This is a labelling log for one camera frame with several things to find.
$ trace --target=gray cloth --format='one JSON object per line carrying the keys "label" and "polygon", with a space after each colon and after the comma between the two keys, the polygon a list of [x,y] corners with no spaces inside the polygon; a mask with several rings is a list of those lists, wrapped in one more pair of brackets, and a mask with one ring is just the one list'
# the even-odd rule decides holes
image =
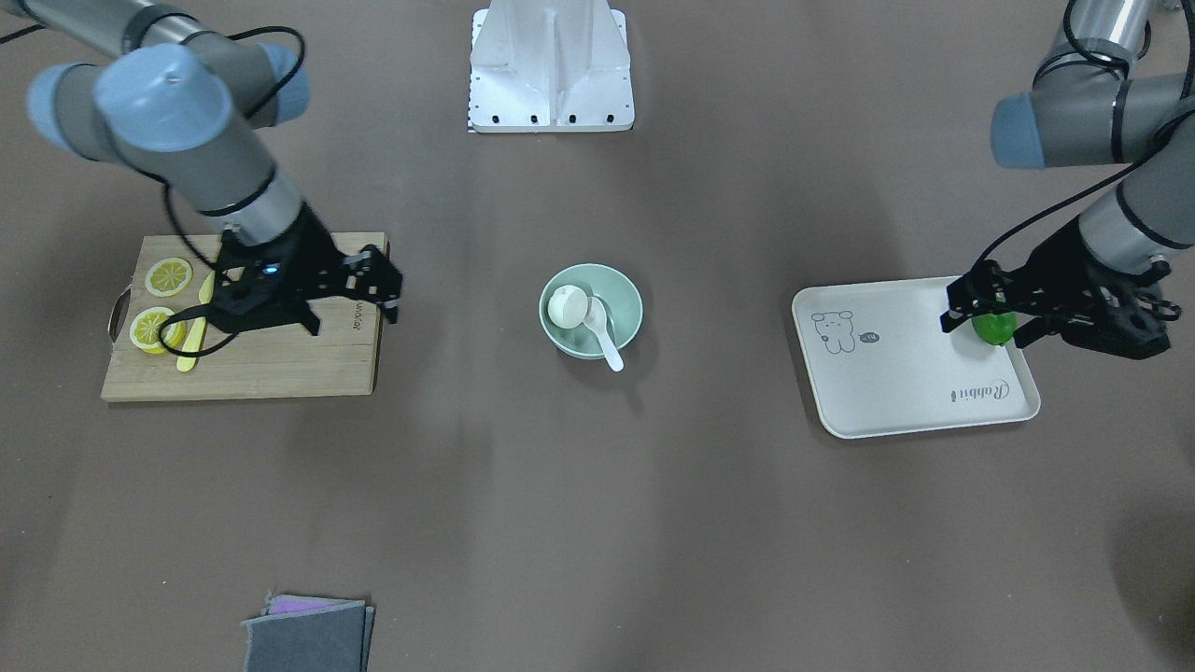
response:
{"label": "gray cloth", "polygon": [[[311,609],[274,607],[306,600]],[[245,621],[245,672],[364,672],[374,610],[360,600],[272,598],[265,615]]]}

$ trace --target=brown table surface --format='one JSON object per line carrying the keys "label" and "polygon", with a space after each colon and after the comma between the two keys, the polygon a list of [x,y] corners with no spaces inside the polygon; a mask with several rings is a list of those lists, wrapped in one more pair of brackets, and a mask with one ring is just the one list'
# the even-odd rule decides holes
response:
{"label": "brown table surface", "polygon": [[[632,132],[480,136],[477,0],[189,1],[305,32],[311,110],[259,135],[407,277],[372,396],[265,402],[99,399],[111,303],[168,227],[151,182],[25,121],[38,72],[105,59],[5,45],[0,668],[238,670],[268,591],[375,604],[378,671],[1190,664],[1195,325],[1145,362],[1034,346],[1025,424],[847,442],[788,313],[958,273],[1111,172],[991,158],[1064,5],[621,0]],[[1181,18],[1153,32],[1141,74],[1179,71]],[[643,293],[621,374],[537,322],[577,262]]]}

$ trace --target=black cable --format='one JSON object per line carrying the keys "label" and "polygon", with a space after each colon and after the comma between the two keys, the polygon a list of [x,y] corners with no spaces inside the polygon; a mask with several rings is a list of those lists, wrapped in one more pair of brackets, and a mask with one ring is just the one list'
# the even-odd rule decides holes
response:
{"label": "black cable", "polygon": [[1195,110],[1183,112],[1159,126],[1158,130],[1153,132],[1153,146],[1158,149],[1165,147],[1166,143],[1170,142],[1170,138],[1173,136],[1176,130],[1178,130],[1178,127],[1182,126],[1184,121],[1190,118],[1191,115],[1195,115]]}
{"label": "black cable", "polygon": [[1071,204],[1073,204],[1073,203],[1076,203],[1078,201],[1081,201],[1083,198],[1086,198],[1087,196],[1095,194],[1096,191],[1099,191],[1104,187],[1108,187],[1109,184],[1113,184],[1114,182],[1121,179],[1126,175],[1128,175],[1128,173],[1133,172],[1134,170],[1141,167],[1141,165],[1144,165],[1145,161],[1147,161],[1148,159],[1150,159],[1148,157],[1146,157],[1144,159],[1140,159],[1136,163],[1133,163],[1133,164],[1128,165],[1127,167],[1121,169],[1115,175],[1111,175],[1109,177],[1105,177],[1104,179],[1101,179],[1096,184],[1092,184],[1091,187],[1084,189],[1083,191],[1079,191],[1074,196],[1071,196],[1070,198],[1067,198],[1065,201],[1059,201],[1058,203],[1054,203],[1053,206],[1050,206],[1050,207],[1046,208],[1044,210],[1035,214],[1034,216],[1027,219],[1025,221],[1018,224],[1017,226],[1013,226],[1012,228],[1005,231],[1003,234],[1000,234],[999,238],[997,238],[995,240],[993,240],[992,244],[988,245],[986,250],[983,250],[983,252],[979,256],[978,259],[975,259],[975,263],[972,265],[972,270],[978,270],[979,267],[987,259],[987,257],[992,252],[994,252],[995,249],[999,248],[1009,238],[1012,238],[1017,233],[1021,233],[1022,231],[1029,228],[1030,226],[1032,226],[1034,224],[1036,224],[1036,222],[1046,219],[1047,216],[1056,213],[1058,210],[1061,210],[1062,208],[1065,208],[1067,206],[1071,206]]}
{"label": "black cable", "polygon": [[177,234],[183,240],[183,244],[186,245],[186,249],[190,250],[190,252],[192,255],[195,255],[195,258],[197,258],[201,262],[203,262],[203,264],[206,267],[210,268],[213,271],[220,274],[219,277],[221,280],[228,280],[228,277],[223,274],[223,271],[219,270],[216,268],[216,264],[212,259],[209,259],[207,257],[207,255],[204,255],[203,252],[201,252],[198,250],[198,248],[196,248],[195,244],[191,243],[190,237],[188,237],[186,233],[183,231],[183,225],[180,225],[178,222],[178,215],[174,213],[174,203],[171,202],[171,200],[170,200],[170,194],[171,194],[172,189],[173,188],[170,185],[170,183],[166,183],[166,182],[163,183],[163,185],[161,185],[161,202],[163,202],[163,206],[166,207],[166,219],[170,220],[171,227],[174,228],[174,234]]}
{"label": "black cable", "polygon": [[1150,20],[1145,22],[1145,37],[1141,38],[1141,50],[1136,53],[1136,60],[1140,61],[1150,53],[1150,45],[1153,44],[1153,26],[1150,25]]}
{"label": "black cable", "polygon": [[1195,79],[1195,10],[1191,8],[1191,0],[1182,0],[1183,16],[1187,18],[1187,77],[1183,78],[1183,91],[1179,98],[1190,96],[1191,80]]}
{"label": "black cable", "polygon": [[24,12],[26,17],[33,19],[35,22],[42,25],[48,25],[47,22],[42,19],[42,17],[37,16],[37,12],[35,12],[29,7],[29,0],[14,0],[14,1],[17,2],[17,8]]}
{"label": "black cable", "polygon": [[1071,13],[1074,12],[1074,4],[1078,0],[1067,0],[1066,10],[1062,12],[1062,33],[1066,36],[1067,43],[1074,49],[1074,53],[1083,56],[1090,63],[1102,66],[1107,69],[1123,69],[1123,74],[1128,74],[1128,61],[1121,59],[1120,56],[1111,56],[1108,54],[1096,55],[1087,51],[1079,44],[1079,39],[1074,36],[1074,30],[1071,29]]}
{"label": "black cable", "polygon": [[245,39],[246,37],[256,37],[258,35],[269,35],[269,33],[286,33],[294,37],[295,41],[299,43],[299,56],[295,59],[295,63],[290,66],[290,71],[287,72],[287,74],[283,75],[282,79],[275,83],[274,86],[271,86],[270,90],[265,92],[265,96],[263,96],[262,99],[257,102],[257,104],[255,104],[252,108],[249,109],[247,112],[245,112],[245,118],[247,120],[253,118],[253,115],[262,111],[262,108],[264,108],[265,104],[269,103],[271,98],[277,96],[278,91],[282,91],[282,87],[284,87],[287,84],[290,84],[290,80],[294,79],[296,74],[299,74],[299,69],[302,67],[302,62],[307,57],[307,41],[304,39],[302,33],[300,33],[298,30],[293,28],[288,28],[284,25],[268,25],[262,28],[255,28],[253,30],[246,30],[245,32],[229,35],[228,39],[238,41],[238,39]]}
{"label": "black cable", "polygon": [[[256,28],[256,29],[252,29],[252,30],[246,30],[245,32],[238,32],[237,35],[229,35],[228,36],[228,39],[238,41],[238,39],[245,39],[247,37],[256,37],[258,35],[280,33],[280,32],[281,33],[286,33],[286,35],[290,35],[290,36],[293,36],[299,42],[299,55],[295,59],[295,63],[290,67],[290,71],[287,72],[287,74],[283,75],[282,79],[280,79],[277,83],[275,83],[274,86],[271,86],[269,88],[269,91],[266,91],[265,96],[263,96],[262,99],[258,103],[256,103],[252,108],[249,109],[247,112],[245,112],[245,118],[246,120],[247,118],[252,118],[253,115],[256,115],[257,112],[259,112],[262,110],[262,108],[264,108],[265,104],[270,102],[271,98],[274,98],[275,96],[277,96],[278,91],[282,91],[282,87],[284,87],[288,83],[290,83],[292,79],[295,78],[296,74],[299,74],[299,69],[302,67],[304,60],[307,56],[307,42],[304,39],[302,35],[298,30],[294,30],[293,28],[287,28],[287,26],[262,26],[262,28]],[[207,265],[208,268],[210,268],[213,271],[219,273],[221,280],[227,281],[228,277],[222,271],[220,271],[220,270],[216,269],[216,265],[215,265],[215,263],[212,259],[209,259],[206,255],[203,255],[203,252],[200,252],[200,250],[195,246],[195,244],[191,243],[190,237],[188,237],[188,234],[183,231],[183,226],[178,221],[178,215],[174,212],[174,206],[173,206],[173,203],[172,203],[172,201],[170,198],[170,194],[171,194],[172,187],[167,182],[165,182],[165,181],[163,181],[160,178],[157,178],[157,179],[159,182],[161,182],[161,184],[163,184],[163,188],[161,188],[161,201],[163,201],[163,204],[166,208],[166,219],[170,220],[170,225],[174,228],[174,233],[179,237],[179,239],[183,240],[183,244],[186,245],[186,249],[192,255],[195,255],[195,257],[197,259],[200,259],[201,262],[203,262],[204,265]]]}
{"label": "black cable", "polygon": [[45,28],[44,25],[31,25],[29,28],[23,28],[16,32],[10,32],[8,35],[0,37],[0,44],[7,44],[13,39],[20,39],[22,37],[25,37],[31,32],[37,32],[44,28]]}
{"label": "black cable", "polygon": [[206,356],[210,355],[212,353],[219,350],[220,348],[223,348],[228,343],[232,343],[232,340],[235,338],[237,336],[240,336],[240,334],[229,334],[227,338],[225,338],[223,341],[220,341],[215,346],[212,346],[210,348],[204,348],[202,350],[195,350],[194,353],[192,352],[188,352],[188,350],[178,350],[178,349],[174,349],[173,347],[171,347],[170,343],[167,343],[166,340],[163,338],[163,334],[166,331],[166,328],[170,326],[171,324],[174,324],[174,322],[171,322],[171,318],[173,318],[173,316],[171,316],[170,318],[166,318],[165,320],[163,320],[161,324],[158,325],[158,343],[163,348],[166,348],[167,353],[170,353],[172,355],[176,355],[176,356],[194,358],[194,359],[206,358]]}

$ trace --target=yellow knife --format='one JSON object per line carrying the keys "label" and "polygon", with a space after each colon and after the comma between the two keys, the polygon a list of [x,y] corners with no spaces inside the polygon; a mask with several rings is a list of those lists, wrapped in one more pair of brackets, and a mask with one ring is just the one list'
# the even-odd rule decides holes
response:
{"label": "yellow knife", "polygon": [[[216,274],[209,273],[207,280],[200,287],[200,303],[207,304],[212,301],[212,294],[216,288]],[[183,347],[179,348],[184,353],[197,353],[203,348],[203,332],[208,330],[208,320],[202,317],[195,318],[191,324],[191,329],[186,332],[186,340],[183,341]],[[195,362],[198,358],[178,358],[178,369],[182,372],[188,372],[195,368]]]}

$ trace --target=green fruit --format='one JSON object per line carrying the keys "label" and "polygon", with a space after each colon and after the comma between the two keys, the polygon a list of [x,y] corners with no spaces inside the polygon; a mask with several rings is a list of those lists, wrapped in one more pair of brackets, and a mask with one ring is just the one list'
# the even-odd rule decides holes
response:
{"label": "green fruit", "polygon": [[993,346],[1003,346],[1012,340],[1012,332],[1017,330],[1017,314],[1011,312],[981,314],[972,318],[972,326],[983,341]]}

